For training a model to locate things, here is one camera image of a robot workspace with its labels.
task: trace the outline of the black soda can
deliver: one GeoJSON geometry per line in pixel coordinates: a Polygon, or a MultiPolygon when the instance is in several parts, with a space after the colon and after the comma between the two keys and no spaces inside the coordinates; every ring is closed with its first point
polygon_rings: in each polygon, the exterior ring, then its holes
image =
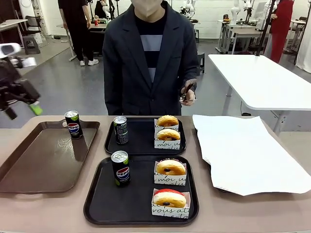
{"type": "Polygon", "coordinates": [[[111,155],[111,161],[116,185],[128,185],[131,181],[128,154],[122,150],[116,151],[111,155]]]}
{"type": "Polygon", "coordinates": [[[116,133],[116,141],[118,144],[128,142],[127,119],[124,116],[117,116],[113,119],[113,126],[116,133]]]}
{"type": "Polygon", "coordinates": [[[69,111],[65,113],[65,119],[68,125],[68,130],[72,139],[79,139],[83,136],[80,125],[79,114],[77,111],[69,111]]]}

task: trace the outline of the white face mask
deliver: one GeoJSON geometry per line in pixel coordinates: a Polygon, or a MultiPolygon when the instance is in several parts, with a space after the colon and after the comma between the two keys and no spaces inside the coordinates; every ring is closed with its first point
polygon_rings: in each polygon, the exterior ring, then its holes
{"type": "Polygon", "coordinates": [[[159,8],[162,0],[131,0],[135,9],[142,15],[149,17],[159,8]]]}

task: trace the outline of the black pants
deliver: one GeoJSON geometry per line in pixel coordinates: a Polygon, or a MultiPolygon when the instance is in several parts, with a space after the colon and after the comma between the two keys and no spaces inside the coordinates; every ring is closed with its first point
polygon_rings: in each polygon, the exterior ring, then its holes
{"type": "Polygon", "coordinates": [[[86,23],[68,24],[68,29],[73,43],[73,50],[79,61],[83,61],[83,53],[88,60],[93,61],[90,32],[86,23]]]}

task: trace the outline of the gray stripe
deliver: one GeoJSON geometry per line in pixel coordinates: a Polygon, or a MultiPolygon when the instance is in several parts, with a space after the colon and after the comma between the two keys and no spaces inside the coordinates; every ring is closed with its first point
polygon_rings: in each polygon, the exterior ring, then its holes
{"type": "Polygon", "coordinates": [[[148,68],[151,82],[154,82],[155,74],[156,74],[156,68],[148,68]]]}
{"type": "Polygon", "coordinates": [[[144,51],[160,51],[162,35],[141,35],[144,51]]]}

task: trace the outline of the bagel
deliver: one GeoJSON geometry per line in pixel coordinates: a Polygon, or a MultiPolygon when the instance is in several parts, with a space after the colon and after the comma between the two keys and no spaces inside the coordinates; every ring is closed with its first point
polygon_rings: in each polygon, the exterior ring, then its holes
{"type": "Polygon", "coordinates": [[[178,125],[178,123],[179,123],[178,119],[170,115],[162,116],[157,120],[157,125],[164,126],[164,127],[178,125]]]}
{"type": "Polygon", "coordinates": [[[157,132],[156,138],[163,141],[180,140],[179,132],[172,129],[163,129],[157,132]]]}
{"type": "Polygon", "coordinates": [[[185,196],[172,189],[161,189],[155,192],[154,204],[174,207],[174,208],[184,208],[186,205],[185,196]]]}
{"type": "Polygon", "coordinates": [[[156,165],[156,172],[163,175],[182,176],[186,174],[186,168],[178,160],[166,159],[156,165]]]}

